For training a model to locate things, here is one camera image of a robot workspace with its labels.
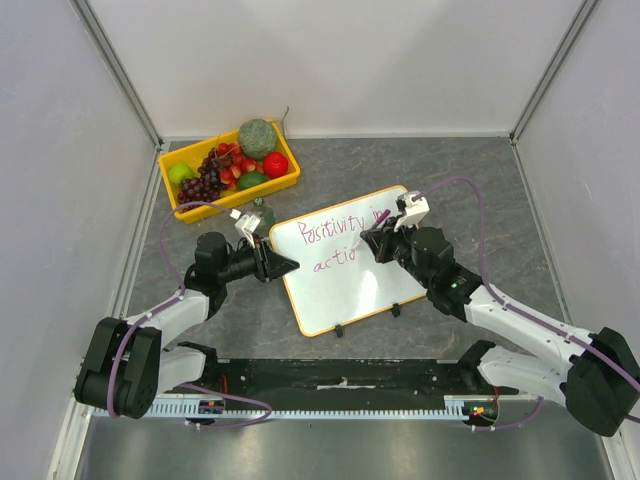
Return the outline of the pink marker cap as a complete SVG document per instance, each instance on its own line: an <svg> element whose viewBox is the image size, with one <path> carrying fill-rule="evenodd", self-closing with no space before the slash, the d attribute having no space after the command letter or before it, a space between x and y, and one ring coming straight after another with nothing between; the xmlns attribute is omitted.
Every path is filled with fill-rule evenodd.
<svg viewBox="0 0 640 480"><path fill-rule="evenodd" d="M384 225L384 222L389 218L389 216L391 215L391 211L389 209L385 209L377 218L375 223L373 224L373 228L377 229L377 228L381 228Z"/></svg>

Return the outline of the white whiteboard orange frame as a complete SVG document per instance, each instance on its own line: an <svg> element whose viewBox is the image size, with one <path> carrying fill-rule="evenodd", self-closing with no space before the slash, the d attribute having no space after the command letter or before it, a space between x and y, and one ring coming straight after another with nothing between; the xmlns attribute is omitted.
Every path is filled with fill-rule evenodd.
<svg viewBox="0 0 640 480"><path fill-rule="evenodd" d="M284 284L303 335L327 333L425 295L396 262L377 263L365 243L352 249L385 209L398 213L396 198L406 192L395 185L271 228L275 252L300 264Z"/></svg>

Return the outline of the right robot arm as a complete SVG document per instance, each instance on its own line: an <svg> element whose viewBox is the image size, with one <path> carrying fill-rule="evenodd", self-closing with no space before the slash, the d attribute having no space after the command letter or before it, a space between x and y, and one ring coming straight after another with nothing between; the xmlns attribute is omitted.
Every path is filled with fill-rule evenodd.
<svg viewBox="0 0 640 480"><path fill-rule="evenodd" d="M441 313L486 329L524 349L478 342L458 381L477 394L490 385L553 401L581 425L613 436L639 401L639 364L626 339L604 327L594 333L527 307L466 269L442 230L398 226L391 218L361 233L376 262L396 262L425 288Z"/></svg>

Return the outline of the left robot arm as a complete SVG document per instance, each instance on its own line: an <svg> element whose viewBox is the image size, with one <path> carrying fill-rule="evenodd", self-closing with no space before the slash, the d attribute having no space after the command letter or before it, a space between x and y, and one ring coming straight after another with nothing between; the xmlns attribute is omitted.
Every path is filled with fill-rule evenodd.
<svg viewBox="0 0 640 480"><path fill-rule="evenodd" d="M208 393L219 382L216 353L189 343L167 346L183 332L212 318L229 283L255 277L267 283L299 268L259 237L233 247L223 234L201 235L183 288L163 303L126 319L98 322L74 387L77 402L115 417L139 419L157 394L187 383Z"/></svg>

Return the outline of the small glass bottle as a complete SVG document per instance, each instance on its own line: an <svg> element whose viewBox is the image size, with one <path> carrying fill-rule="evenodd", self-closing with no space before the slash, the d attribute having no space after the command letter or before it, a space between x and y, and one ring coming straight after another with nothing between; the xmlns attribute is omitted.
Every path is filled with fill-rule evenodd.
<svg viewBox="0 0 640 480"><path fill-rule="evenodd" d="M260 218L259 226L266 231L276 223L274 209L263 197L256 197L253 200L253 212Z"/></svg>

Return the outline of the green mango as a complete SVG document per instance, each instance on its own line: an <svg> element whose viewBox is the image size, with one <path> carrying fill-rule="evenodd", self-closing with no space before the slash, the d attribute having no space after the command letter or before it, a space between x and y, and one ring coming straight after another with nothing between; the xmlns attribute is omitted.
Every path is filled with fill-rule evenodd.
<svg viewBox="0 0 640 480"><path fill-rule="evenodd" d="M269 178L261 172L251 171L241 175L237 181L238 190L246 190L267 182Z"/></svg>

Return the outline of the red apple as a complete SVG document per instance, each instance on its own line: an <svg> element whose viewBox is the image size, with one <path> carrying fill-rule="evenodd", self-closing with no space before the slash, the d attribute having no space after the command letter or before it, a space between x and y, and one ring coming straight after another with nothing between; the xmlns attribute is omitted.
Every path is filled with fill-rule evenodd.
<svg viewBox="0 0 640 480"><path fill-rule="evenodd" d="M280 178L288 173L288 158L277 151L269 153L263 160L264 173L271 179Z"/></svg>

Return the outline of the purple grape bunch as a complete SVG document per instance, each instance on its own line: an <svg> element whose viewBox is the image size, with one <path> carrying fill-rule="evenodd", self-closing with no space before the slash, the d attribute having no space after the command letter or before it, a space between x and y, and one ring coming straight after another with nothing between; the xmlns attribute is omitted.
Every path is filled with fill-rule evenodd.
<svg viewBox="0 0 640 480"><path fill-rule="evenodd" d="M202 160L196 169L193 169L195 177L180 183L177 194L177 202L183 205L182 211L195 209L194 202L212 203L221 198L224 190L218 179L219 166L213 158L211 151Z"/></svg>

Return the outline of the green melon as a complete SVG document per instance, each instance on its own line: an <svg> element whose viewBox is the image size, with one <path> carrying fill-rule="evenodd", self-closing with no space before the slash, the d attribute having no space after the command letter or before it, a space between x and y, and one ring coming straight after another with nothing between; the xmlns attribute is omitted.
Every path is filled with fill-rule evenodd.
<svg viewBox="0 0 640 480"><path fill-rule="evenodd" d="M246 156L263 160L276 149L278 136L270 122L256 118L240 126L237 141Z"/></svg>

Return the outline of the green apple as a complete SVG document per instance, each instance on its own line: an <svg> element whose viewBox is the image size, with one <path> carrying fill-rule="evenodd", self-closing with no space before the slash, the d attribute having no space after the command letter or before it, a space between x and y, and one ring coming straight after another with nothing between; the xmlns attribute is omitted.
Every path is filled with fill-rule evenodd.
<svg viewBox="0 0 640 480"><path fill-rule="evenodd" d="M184 163L179 162L169 168L167 172L167 176L169 181L175 185L179 186L181 182L184 180L190 180L195 177L195 173L192 168Z"/></svg>

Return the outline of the yellow plastic bin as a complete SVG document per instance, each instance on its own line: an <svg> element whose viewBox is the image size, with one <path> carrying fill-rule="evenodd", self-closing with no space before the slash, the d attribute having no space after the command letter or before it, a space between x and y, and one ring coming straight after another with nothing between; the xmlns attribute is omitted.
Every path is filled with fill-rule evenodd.
<svg viewBox="0 0 640 480"><path fill-rule="evenodd" d="M288 173L276 179L271 179L264 173L269 178L267 182L246 190L238 190L237 188L235 190L224 190L220 199L212 203L194 202L196 208L187 212L183 212L183 205L179 205L177 202L178 188L168 179L167 172L169 168L176 163L184 162L193 169L196 169L209 152L219 143L238 142L237 135L239 129L203 140L199 143L165 154L159 158L158 163L162 172L164 184L169 196L171 207L175 210L175 217L177 219L182 220L187 224L199 222L206 217L220 213L224 208L232 209L248 203L256 197L264 197L297 183L298 177L300 176L299 165L282 135L280 128L274 121L266 121L270 122L277 132L278 141L274 151L280 152L288 158Z"/></svg>

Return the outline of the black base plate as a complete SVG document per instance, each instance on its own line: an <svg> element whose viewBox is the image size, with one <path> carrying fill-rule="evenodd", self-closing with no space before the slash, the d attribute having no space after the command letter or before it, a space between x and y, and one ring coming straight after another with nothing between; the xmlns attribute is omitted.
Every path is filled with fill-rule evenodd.
<svg viewBox="0 0 640 480"><path fill-rule="evenodd" d="M469 364L427 359L230 359L198 384L278 411L435 410L451 396L494 396Z"/></svg>

